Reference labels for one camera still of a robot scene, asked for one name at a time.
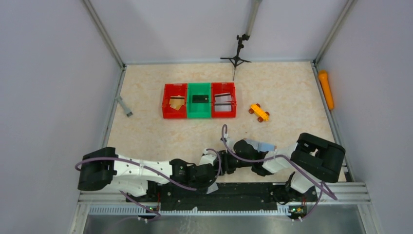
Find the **gold card with stripe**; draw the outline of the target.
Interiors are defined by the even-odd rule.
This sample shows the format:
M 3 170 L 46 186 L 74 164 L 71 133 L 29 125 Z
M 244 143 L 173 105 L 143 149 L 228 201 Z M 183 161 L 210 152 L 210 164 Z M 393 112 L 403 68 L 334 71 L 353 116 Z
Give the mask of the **gold card with stripe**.
M 185 98 L 184 98 L 183 96 L 171 96 L 170 99 L 169 99 L 169 102 L 170 102 L 172 99 L 183 99 L 183 100 L 185 101 Z

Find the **grey silver card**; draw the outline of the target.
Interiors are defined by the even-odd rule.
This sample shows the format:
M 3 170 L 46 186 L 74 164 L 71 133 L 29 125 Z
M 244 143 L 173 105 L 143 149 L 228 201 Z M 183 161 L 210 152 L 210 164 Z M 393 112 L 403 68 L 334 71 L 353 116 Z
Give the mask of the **grey silver card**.
M 214 184 L 212 184 L 211 186 L 209 186 L 207 188 L 206 194 L 213 193 L 213 192 L 217 191 L 218 189 L 219 189 L 219 187 L 218 187 L 217 183 L 214 183 Z

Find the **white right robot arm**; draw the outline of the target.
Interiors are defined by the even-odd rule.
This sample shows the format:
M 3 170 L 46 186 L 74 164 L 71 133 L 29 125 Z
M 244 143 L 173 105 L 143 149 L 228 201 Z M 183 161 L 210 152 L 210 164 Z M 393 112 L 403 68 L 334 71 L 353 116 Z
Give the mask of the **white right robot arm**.
M 300 200 L 313 186 L 338 182 L 346 150 L 341 145 L 309 133 L 286 148 L 276 149 L 264 142 L 241 139 L 233 141 L 223 132 L 221 141 L 221 172 L 231 174 L 237 168 L 249 167 L 259 176 L 274 175 L 287 168 L 294 169 L 286 186 L 286 196 Z

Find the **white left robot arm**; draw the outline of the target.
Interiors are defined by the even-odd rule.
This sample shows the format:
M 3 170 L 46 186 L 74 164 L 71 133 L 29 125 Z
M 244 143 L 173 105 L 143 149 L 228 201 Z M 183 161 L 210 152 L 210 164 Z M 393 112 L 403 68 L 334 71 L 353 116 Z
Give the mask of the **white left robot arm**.
M 182 159 L 148 161 L 129 158 L 105 147 L 83 156 L 75 165 L 80 172 L 77 188 L 80 191 L 100 191 L 104 188 L 128 193 L 151 201 L 156 188 L 150 185 L 173 184 L 188 191 L 205 191 L 212 186 L 222 171 L 222 160 L 217 151 L 205 150 L 199 164 Z

